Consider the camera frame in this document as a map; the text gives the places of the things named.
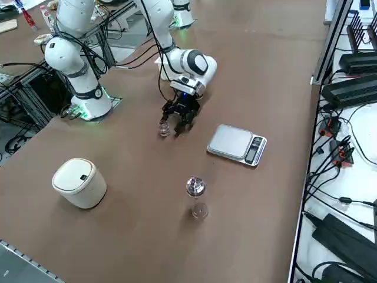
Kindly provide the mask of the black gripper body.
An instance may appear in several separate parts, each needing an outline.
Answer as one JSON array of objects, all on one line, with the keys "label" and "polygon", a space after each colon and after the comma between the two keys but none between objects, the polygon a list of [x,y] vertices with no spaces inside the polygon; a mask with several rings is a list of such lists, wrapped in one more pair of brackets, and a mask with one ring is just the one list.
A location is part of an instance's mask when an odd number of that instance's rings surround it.
[{"label": "black gripper body", "polygon": [[187,93],[181,93],[173,103],[173,111],[178,114],[187,114],[191,111],[198,112],[200,104],[196,98]]}]

